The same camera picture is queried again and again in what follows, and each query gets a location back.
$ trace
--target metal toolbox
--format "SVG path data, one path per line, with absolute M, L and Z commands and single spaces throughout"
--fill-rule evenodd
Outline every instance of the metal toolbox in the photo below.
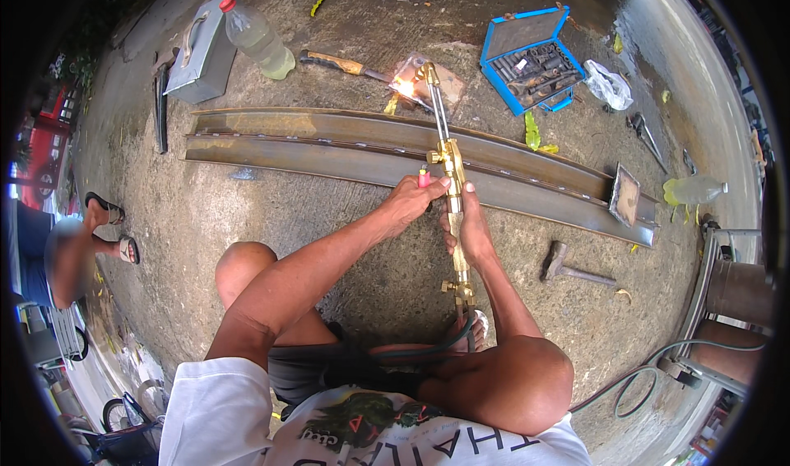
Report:
M 221 1 L 212 0 L 197 10 L 184 32 L 165 95 L 197 104 L 225 94 L 236 46 L 225 34 Z
M 481 70 L 514 115 L 534 106 L 559 111 L 574 100 L 573 86 L 585 71 L 557 39 L 569 11 L 565 6 L 523 12 L 488 25 Z

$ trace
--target concrete floor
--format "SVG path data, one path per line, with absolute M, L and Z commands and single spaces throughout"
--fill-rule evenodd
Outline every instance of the concrete floor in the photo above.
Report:
M 166 380 L 180 362 L 202 359 L 220 323 L 213 269 L 228 245 L 257 240 L 284 256 L 369 212 L 389 192 L 283 172 L 240 175 L 233 167 L 181 160 L 181 136 L 191 131 L 190 111 L 197 109 L 299 106 L 380 112 L 386 105 L 390 95 L 380 82 L 318 66 L 297 66 L 284 81 L 271 81 L 238 54 L 224 96 L 197 106 L 170 98 L 171 150 L 156 153 L 149 78 L 153 51 L 173 46 L 205 1 L 155 0 L 131 30 L 121 29 L 128 36 L 101 61 L 75 145 L 81 195 L 93 190 L 127 212 L 124 225 L 98 233 L 108 239 L 131 234 L 142 254 L 138 266 L 99 260 L 107 290 L 102 299 L 89 296 L 88 309 L 96 315 L 93 320 L 101 320 L 112 293 L 113 309 L 161 362 Z M 580 61 L 593 58 L 627 75 L 634 98 L 629 112 L 646 117 L 671 175 L 689 174 L 682 159 L 687 147 L 701 172 L 730 182 L 731 193 L 714 205 L 721 223 L 756 225 L 743 108 L 712 41 L 683 0 L 326 0 L 315 18 L 309 16 L 315 0 L 246 1 L 266 12 L 294 53 L 309 47 L 388 72 L 410 51 L 421 51 L 469 83 L 453 114 L 454 125 L 516 141 L 524 136 L 523 119 L 507 110 L 479 72 L 488 20 L 562 2 L 579 28 L 566 24 L 560 39 Z M 423 5 L 426 1 L 430 7 Z M 616 29 L 626 45 L 620 56 L 610 48 Z M 667 104 L 660 99 L 665 89 L 672 94 Z M 581 102 L 556 114 L 535 112 L 544 142 L 596 169 L 614 169 L 622 162 L 643 190 L 661 197 L 667 177 L 627 130 L 625 115 L 603 113 L 603 103 L 585 86 L 577 94 Z M 429 118 L 402 108 L 397 113 Z M 495 245 L 515 287 L 546 337 L 574 363 L 575 403 L 640 364 L 677 331 L 696 277 L 699 238 L 692 224 L 671 224 L 670 212 L 666 205 L 658 208 L 662 227 L 656 248 L 631 254 L 627 243 L 488 211 Z M 363 346 L 437 341 L 453 309 L 439 293 L 451 262 L 441 248 L 437 214 L 417 220 L 352 267 L 319 304 L 325 319 L 339 321 Z M 569 264 L 615 277 L 632 300 L 574 279 L 541 285 L 539 266 L 552 239 L 570 245 Z M 488 312 L 483 293 L 480 299 Z M 112 319 L 104 323 L 118 323 Z M 110 337 L 120 333 L 106 332 Z M 493 341 L 492 332 L 488 344 Z M 615 421 L 612 398 L 604 398 L 574 415 L 574 428 L 599 464 L 664 462 L 702 392 L 661 378 L 652 409 Z

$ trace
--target hand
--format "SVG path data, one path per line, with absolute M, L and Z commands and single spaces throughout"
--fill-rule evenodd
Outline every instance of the hand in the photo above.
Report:
M 398 236 L 413 220 L 420 217 L 428 208 L 430 201 L 439 198 L 449 188 L 449 178 L 431 179 L 424 188 L 417 186 L 417 177 L 406 175 L 400 180 L 390 196 L 381 203 L 377 213 L 384 216 L 389 229 L 387 238 Z
M 483 207 L 475 193 L 475 186 L 472 182 L 464 183 L 460 191 L 460 196 L 464 203 L 464 220 L 460 224 L 460 243 L 464 246 L 466 261 L 474 268 L 486 258 L 495 256 L 494 243 L 491 241 L 491 234 L 488 230 L 486 216 L 483 215 Z M 445 231 L 444 239 L 447 253 L 452 255 L 458 239 L 449 232 L 449 220 L 447 219 L 447 203 L 442 205 L 439 215 L 439 224 Z

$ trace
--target gray shorts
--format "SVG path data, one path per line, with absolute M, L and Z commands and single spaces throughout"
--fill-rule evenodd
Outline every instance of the gray shorts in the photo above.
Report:
M 387 372 L 370 355 L 351 343 L 340 324 L 327 327 L 340 340 L 334 344 L 287 346 L 269 351 L 269 379 L 274 393 L 289 406 L 282 420 L 313 394 L 341 385 L 381 392 L 400 392 L 417 399 L 424 373 Z

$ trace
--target white t-shirt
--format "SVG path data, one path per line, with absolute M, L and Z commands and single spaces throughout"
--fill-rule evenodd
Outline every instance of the white t-shirt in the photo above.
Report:
M 269 375 L 243 358 L 175 374 L 159 464 L 591 465 L 570 413 L 535 437 L 444 416 L 403 394 L 344 386 L 304 401 L 269 438 Z

